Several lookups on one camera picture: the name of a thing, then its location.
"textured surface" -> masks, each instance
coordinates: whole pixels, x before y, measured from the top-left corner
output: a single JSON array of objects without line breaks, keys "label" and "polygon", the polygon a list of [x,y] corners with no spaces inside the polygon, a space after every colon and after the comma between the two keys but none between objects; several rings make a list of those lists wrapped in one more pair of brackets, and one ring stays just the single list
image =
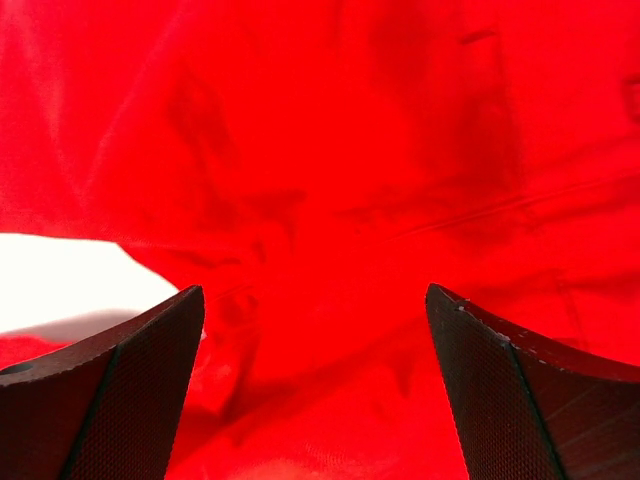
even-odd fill
[{"label": "textured surface", "polygon": [[470,477],[561,479],[509,341],[433,287],[427,304]]},{"label": "textured surface", "polygon": [[164,478],[204,319],[202,290],[0,372],[0,478]]},{"label": "textured surface", "polygon": [[598,379],[518,353],[567,476],[640,478],[640,375],[633,383]]},{"label": "textured surface", "polygon": [[640,367],[557,343],[436,285],[427,303],[472,478],[640,478]]},{"label": "textured surface", "polygon": [[0,478],[57,479],[112,353],[40,381],[0,386]]},{"label": "textured surface", "polygon": [[61,480],[162,480],[202,331],[202,292],[118,345]]}]

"white surface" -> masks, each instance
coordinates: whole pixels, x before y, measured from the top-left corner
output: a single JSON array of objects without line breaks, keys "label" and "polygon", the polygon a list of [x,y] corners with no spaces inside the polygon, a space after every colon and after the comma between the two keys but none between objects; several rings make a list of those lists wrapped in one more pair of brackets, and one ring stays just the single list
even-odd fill
[{"label": "white surface", "polygon": [[0,234],[0,334],[78,340],[176,292],[114,243]]}]

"hole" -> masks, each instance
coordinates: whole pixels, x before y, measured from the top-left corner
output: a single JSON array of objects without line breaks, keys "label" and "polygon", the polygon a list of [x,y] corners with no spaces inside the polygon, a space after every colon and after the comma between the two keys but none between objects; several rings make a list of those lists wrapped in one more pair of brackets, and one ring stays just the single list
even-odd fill
[{"label": "hole", "polygon": [[15,365],[11,365],[7,368],[3,368],[0,370],[0,375],[10,375],[12,373],[20,373],[26,372],[27,370],[31,370],[33,368],[33,364],[29,362],[17,363]]}]

